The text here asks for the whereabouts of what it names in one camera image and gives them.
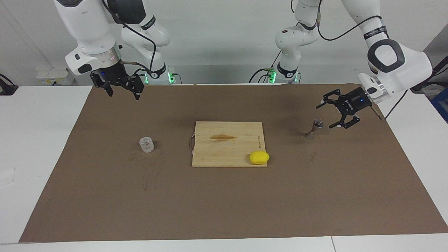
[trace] yellow lemon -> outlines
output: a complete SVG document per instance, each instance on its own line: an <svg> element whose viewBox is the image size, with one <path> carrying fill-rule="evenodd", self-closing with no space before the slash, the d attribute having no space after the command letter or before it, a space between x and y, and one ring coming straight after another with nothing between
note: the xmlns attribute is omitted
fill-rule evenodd
<svg viewBox="0 0 448 252"><path fill-rule="evenodd" d="M254 165L264 165L269 160L269 154L263 151L252 152L249 159Z"/></svg>

